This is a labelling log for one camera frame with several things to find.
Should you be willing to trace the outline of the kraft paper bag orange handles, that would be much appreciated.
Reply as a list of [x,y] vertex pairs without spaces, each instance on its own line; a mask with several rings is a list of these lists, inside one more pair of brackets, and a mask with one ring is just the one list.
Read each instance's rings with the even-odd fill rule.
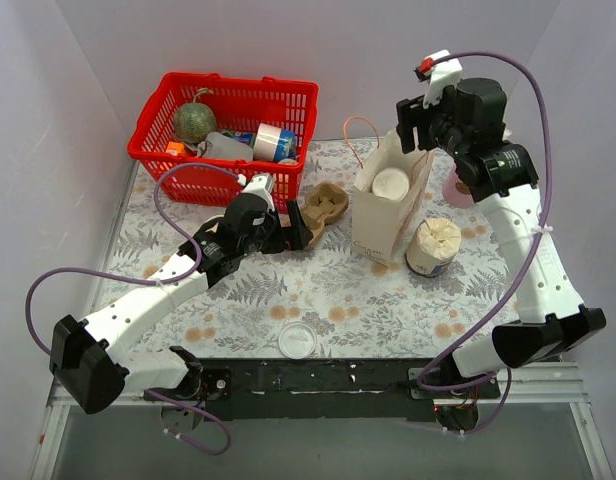
[[[421,204],[431,172],[434,154],[415,149],[403,153],[394,129],[377,139],[374,150],[365,159],[359,157],[360,169],[353,183],[352,250],[382,265],[389,265],[401,243],[404,231]],[[383,169],[399,168],[410,182],[406,197],[391,201],[371,191],[374,177]]]

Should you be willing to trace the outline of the white plastic coffee lid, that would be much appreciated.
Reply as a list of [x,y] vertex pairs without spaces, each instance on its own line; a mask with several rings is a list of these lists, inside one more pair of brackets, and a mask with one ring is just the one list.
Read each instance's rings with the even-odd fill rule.
[[287,324],[279,333],[278,347],[289,359],[301,360],[309,357],[317,346],[317,335],[308,325],[301,322]]

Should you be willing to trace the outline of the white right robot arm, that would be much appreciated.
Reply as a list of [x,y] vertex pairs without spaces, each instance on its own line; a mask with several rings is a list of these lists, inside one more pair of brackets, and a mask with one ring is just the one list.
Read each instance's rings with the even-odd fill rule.
[[516,321],[460,346],[440,363],[442,389],[463,397],[477,379],[569,351],[606,326],[600,308],[588,308],[573,287],[546,224],[548,194],[541,191],[528,151],[504,139],[507,97],[492,79],[445,86],[435,105],[422,97],[397,103],[402,150],[441,149],[499,242],[519,302]]

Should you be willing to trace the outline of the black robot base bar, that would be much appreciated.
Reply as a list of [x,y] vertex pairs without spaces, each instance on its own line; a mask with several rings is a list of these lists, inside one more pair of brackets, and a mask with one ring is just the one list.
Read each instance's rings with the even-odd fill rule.
[[453,428],[470,428],[477,401],[495,400],[486,383],[470,393],[428,392],[416,379],[422,359],[213,359],[201,360],[182,383],[152,388],[149,399],[199,405],[223,421],[254,419],[401,418],[434,422],[436,401],[458,406],[441,417]]

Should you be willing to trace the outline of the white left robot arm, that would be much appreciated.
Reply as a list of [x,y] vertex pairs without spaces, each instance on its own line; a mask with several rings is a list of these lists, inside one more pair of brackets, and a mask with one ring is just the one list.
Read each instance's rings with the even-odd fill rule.
[[122,393],[156,389],[193,398],[202,386],[200,361],[180,346],[134,354],[143,334],[224,277],[244,257],[303,250],[312,239],[298,204],[286,203],[290,223],[253,193],[239,194],[220,218],[204,223],[160,268],[148,286],[81,321],[66,316],[54,327],[50,370],[87,414],[98,413]]

